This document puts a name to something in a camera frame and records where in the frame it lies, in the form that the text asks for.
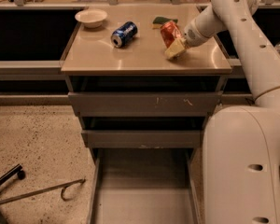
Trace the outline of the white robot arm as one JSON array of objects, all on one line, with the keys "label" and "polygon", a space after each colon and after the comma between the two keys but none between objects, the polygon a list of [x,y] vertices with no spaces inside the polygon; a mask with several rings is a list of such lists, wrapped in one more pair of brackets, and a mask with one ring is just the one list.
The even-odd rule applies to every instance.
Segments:
[{"label": "white robot arm", "polygon": [[252,18],[258,0],[211,0],[184,29],[190,47],[228,31],[254,99],[203,136],[205,224],[280,224],[280,55]]}]

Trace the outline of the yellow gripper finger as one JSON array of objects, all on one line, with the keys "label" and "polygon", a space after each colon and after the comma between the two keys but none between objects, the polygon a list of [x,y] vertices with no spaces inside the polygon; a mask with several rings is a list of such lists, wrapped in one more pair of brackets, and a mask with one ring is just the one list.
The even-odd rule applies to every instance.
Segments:
[{"label": "yellow gripper finger", "polygon": [[177,38],[165,51],[165,57],[167,60],[171,60],[185,52],[188,48],[189,46],[185,38]]}]

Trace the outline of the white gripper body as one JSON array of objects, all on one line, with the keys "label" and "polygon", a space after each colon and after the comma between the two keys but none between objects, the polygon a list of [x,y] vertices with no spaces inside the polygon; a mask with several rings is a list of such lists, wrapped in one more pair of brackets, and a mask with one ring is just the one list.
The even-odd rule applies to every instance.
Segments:
[{"label": "white gripper body", "polygon": [[196,20],[192,20],[184,28],[184,37],[190,47],[199,47],[208,41],[208,38],[203,36],[196,25]]}]

